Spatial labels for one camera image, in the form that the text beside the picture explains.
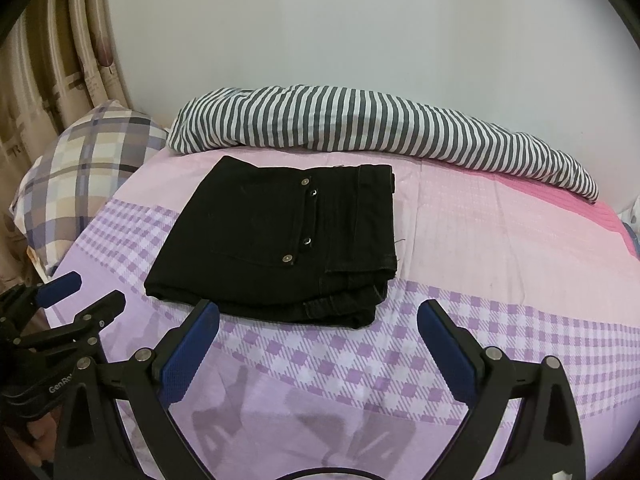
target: plaid pillow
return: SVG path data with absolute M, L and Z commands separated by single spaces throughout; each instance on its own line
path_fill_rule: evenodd
M 104 203 L 164 147 L 166 135 L 145 114 L 107 101 L 34 162 L 10 212 L 48 276 Z

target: pillow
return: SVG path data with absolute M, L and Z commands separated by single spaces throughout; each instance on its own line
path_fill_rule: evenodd
M 10 206 L 47 276 L 98 210 L 164 147 L 167 132 L 145 114 L 107 101 L 47 147 Z
M 598 197 L 598 186 L 573 157 L 537 137 L 455 110 L 335 86 L 209 92 L 178 112 L 167 145 L 178 153 L 238 145 L 375 150 L 534 178 L 589 202 Z

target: pink blanket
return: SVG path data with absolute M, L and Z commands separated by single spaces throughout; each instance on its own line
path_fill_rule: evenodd
M 590 476 L 622 448 L 640 418 L 640 262 L 610 208 L 531 181 L 381 153 L 164 150 L 69 251 L 58 274 L 77 270 L 82 290 L 55 308 L 53 323 L 119 288 L 126 310 L 102 333 L 110 360 L 154 346 L 180 323 L 188 309 L 146 298 L 142 282 L 175 218 L 225 154 L 258 166 L 393 165 L 399 270 L 376 322 L 363 330 L 223 316 L 187 398 L 171 408 L 216 478 L 266 480 L 319 465 L 421 478 L 465 413 L 417 336 L 415 309 L 425 298 L 438 298 L 483 345 L 517 359 L 562 359 Z M 478 478 L 495 467 L 515 410 Z M 157 476 L 125 416 L 146 471 Z

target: bolt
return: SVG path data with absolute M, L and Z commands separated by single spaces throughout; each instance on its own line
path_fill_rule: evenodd
M 151 350 L 149 348 L 141 348 L 134 354 L 134 357 L 136 361 L 144 362 L 151 357 Z
M 499 361 L 500 359 L 502 359 L 502 350 L 496 348 L 495 346 L 489 346 L 489 348 L 487 348 L 484 353 L 489 359 L 492 359 L 493 361 Z
M 550 355 L 549 357 L 547 357 L 545 359 L 546 361 L 546 365 L 549 368 L 559 368 L 560 367 L 560 361 L 558 360 L 557 357 L 553 357 L 552 355 Z
M 81 357 L 78 359 L 78 362 L 76 363 L 78 370 L 84 370 L 85 368 L 88 368 L 90 365 L 91 365 L 91 359 L 89 359 L 88 357 Z

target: purple checkered pattern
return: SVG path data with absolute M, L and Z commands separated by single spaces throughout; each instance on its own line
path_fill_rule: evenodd
M 78 246 L 165 316 L 175 305 L 146 298 L 143 281 L 177 213 L 111 200 Z M 214 346 L 271 377 L 314 394 L 393 416 L 457 425 L 466 407 L 450 395 L 418 335 L 417 307 L 437 299 L 460 326 L 511 358 L 558 356 L 578 412 L 587 417 L 640 395 L 640 329 L 570 319 L 421 283 L 393 280 L 376 321 L 360 330 L 292 326 L 222 316 Z M 504 424 L 511 424 L 510 403 Z

